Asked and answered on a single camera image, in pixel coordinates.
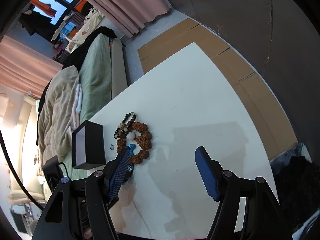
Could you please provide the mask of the black jewelry box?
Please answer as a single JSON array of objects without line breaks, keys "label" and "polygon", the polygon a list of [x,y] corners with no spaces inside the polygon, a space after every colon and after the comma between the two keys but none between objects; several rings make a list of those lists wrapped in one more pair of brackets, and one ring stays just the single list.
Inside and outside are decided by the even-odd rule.
[{"label": "black jewelry box", "polygon": [[103,126],[85,120],[72,133],[72,168],[90,170],[105,164]]}]

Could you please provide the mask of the beige blanket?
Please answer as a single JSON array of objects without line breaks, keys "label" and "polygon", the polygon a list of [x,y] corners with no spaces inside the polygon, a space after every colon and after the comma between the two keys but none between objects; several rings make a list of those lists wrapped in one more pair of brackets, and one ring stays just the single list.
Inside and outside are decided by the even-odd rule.
[{"label": "beige blanket", "polygon": [[38,118],[38,144],[43,163],[54,156],[63,161],[71,151],[72,109],[78,83],[75,66],[59,71],[50,81]]}]

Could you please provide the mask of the cardboard sheet on floor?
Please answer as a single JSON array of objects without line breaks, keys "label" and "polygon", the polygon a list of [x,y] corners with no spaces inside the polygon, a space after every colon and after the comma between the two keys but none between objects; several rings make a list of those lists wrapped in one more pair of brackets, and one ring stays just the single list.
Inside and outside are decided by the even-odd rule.
[{"label": "cardboard sheet on floor", "polygon": [[147,73],[174,53],[196,43],[213,61],[248,111],[270,160],[294,148],[297,138],[272,90],[225,41],[187,18],[138,50]]}]

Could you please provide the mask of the pink curtain left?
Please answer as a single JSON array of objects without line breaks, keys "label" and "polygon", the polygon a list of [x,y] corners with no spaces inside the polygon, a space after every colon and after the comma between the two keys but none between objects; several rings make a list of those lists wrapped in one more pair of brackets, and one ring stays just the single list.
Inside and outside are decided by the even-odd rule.
[{"label": "pink curtain left", "polygon": [[4,36],[1,40],[1,84],[40,98],[62,64]]}]

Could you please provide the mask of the black clothing on bed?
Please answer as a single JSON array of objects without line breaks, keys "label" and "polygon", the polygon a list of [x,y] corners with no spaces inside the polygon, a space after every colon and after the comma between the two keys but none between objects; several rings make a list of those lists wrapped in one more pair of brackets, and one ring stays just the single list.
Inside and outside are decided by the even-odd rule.
[{"label": "black clothing on bed", "polygon": [[76,48],[75,51],[68,55],[61,69],[65,69],[70,66],[75,66],[77,70],[80,71],[91,44],[100,34],[103,34],[106,37],[111,38],[112,40],[117,38],[115,32],[108,27],[102,26],[95,29],[90,35],[88,35],[88,37],[85,39],[84,43],[81,46]]}]

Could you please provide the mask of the floral patterned bedding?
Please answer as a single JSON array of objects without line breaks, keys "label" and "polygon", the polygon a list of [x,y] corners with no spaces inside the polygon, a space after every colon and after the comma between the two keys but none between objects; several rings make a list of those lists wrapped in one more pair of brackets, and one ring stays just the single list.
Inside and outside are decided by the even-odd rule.
[{"label": "floral patterned bedding", "polygon": [[105,16],[95,7],[91,8],[85,17],[84,25],[74,35],[67,46],[68,51],[72,51],[74,46],[80,46],[84,43],[88,35],[90,35],[103,20]]}]

